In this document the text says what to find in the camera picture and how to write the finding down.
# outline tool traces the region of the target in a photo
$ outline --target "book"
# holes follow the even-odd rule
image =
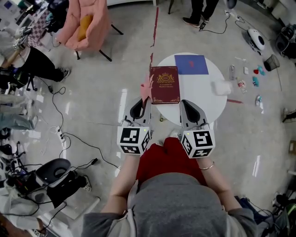
[[[203,55],[175,55],[180,75],[208,75],[208,67]]]
[[[176,104],[180,102],[178,69],[175,66],[151,67],[152,104]]]

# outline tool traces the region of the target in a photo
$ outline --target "bracelet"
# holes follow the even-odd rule
[[[207,168],[199,168],[200,170],[207,170],[207,169],[210,169],[214,166],[215,162],[213,162],[209,167]]]

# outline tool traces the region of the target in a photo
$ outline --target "pink armchair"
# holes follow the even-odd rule
[[[92,15],[93,19],[86,31],[86,38],[79,42],[77,34],[80,20],[87,15]],[[106,0],[69,0],[65,25],[58,35],[57,41],[70,49],[74,49],[77,59],[80,59],[77,51],[93,49],[98,50],[112,62],[112,59],[100,50],[109,32],[110,25]],[[115,26],[111,26],[123,35]]]

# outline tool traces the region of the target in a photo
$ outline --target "white robot vacuum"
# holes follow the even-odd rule
[[[248,29],[247,36],[249,45],[255,52],[258,52],[261,55],[262,51],[264,50],[265,43],[258,30]]]

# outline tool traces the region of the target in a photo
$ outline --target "white round table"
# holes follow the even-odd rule
[[[178,53],[162,60],[158,66],[176,66],[175,55],[198,55]],[[211,82],[225,80],[220,70],[209,59],[205,59],[208,75],[179,75],[180,98],[189,100],[205,112],[208,123],[214,122],[223,112],[227,96],[215,95]],[[181,126],[180,104],[156,105],[159,112],[172,123]]]

